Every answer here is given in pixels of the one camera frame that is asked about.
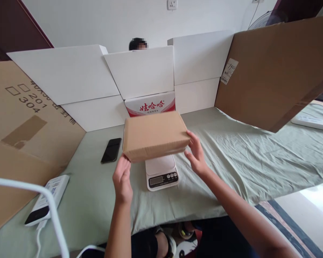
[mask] white wall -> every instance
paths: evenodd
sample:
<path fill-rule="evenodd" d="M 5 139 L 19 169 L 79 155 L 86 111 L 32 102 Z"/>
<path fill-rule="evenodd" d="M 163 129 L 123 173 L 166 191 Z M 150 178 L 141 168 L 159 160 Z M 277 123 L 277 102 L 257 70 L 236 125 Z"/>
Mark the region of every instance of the white wall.
<path fill-rule="evenodd" d="M 277 0 L 260 3 L 254 20 Z M 149 47 L 172 37 L 232 29 L 246 30 L 256 10 L 252 0 L 23 0 L 54 47 L 101 44 L 109 53 L 126 51 L 134 37 Z"/>

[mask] bed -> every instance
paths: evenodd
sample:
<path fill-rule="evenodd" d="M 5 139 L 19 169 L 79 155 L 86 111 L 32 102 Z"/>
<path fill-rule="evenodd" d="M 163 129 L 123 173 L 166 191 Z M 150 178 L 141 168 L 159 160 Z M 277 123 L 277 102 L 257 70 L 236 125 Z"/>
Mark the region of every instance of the bed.
<path fill-rule="evenodd" d="M 323 118 L 323 106 L 310 104 L 302 113 Z M 321 130 L 288 123 L 274 134 L 235 121 L 214 107 L 182 118 L 201 139 L 207 164 L 251 205 L 323 183 Z M 116 163 L 101 164 L 100 160 L 107 142 L 123 137 L 123 128 L 86 133 L 64 171 L 70 181 L 58 213 L 70 251 L 108 239 Z M 156 192 L 147 189 L 145 163 L 132 165 L 132 234 L 159 224 L 225 215 L 185 156 L 174 157 L 179 184 Z M 36 226 L 23 225 L 35 201 L 0 229 L 0 257 L 36 254 Z M 51 221 L 41 232 L 41 243 L 41 257 L 60 253 Z"/>

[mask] electrical outlet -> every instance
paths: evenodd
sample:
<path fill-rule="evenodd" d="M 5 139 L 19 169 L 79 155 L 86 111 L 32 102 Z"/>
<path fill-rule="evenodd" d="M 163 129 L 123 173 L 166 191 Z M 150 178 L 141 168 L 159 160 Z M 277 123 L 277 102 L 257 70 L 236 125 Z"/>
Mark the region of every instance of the electrical outlet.
<path fill-rule="evenodd" d="M 177 0 L 168 0 L 168 10 L 176 10 L 177 9 Z"/>

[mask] black hair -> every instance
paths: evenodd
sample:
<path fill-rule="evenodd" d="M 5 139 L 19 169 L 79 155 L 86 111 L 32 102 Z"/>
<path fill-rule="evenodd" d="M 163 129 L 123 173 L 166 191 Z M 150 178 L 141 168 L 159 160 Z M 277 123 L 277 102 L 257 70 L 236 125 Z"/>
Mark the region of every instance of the black hair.
<path fill-rule="evenodd" d="M 139 49 L 139 45 L 145 45 L 147 47 L 147 42 L 143 38 L 134 38 L 132 41 L 129 43 L 129 50 L 137 50 Z"/>

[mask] digital kitchen scale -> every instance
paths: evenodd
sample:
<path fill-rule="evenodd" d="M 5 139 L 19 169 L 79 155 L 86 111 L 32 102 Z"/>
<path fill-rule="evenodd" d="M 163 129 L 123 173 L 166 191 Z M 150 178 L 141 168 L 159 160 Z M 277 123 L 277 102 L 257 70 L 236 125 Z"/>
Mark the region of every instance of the digital kitchen scale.
<path fill-rule="evenodd" d="M 179 182 L 179 174 L 173 155 L 146 160 L 147 188 L 157 191 L 175 186 Z"/>

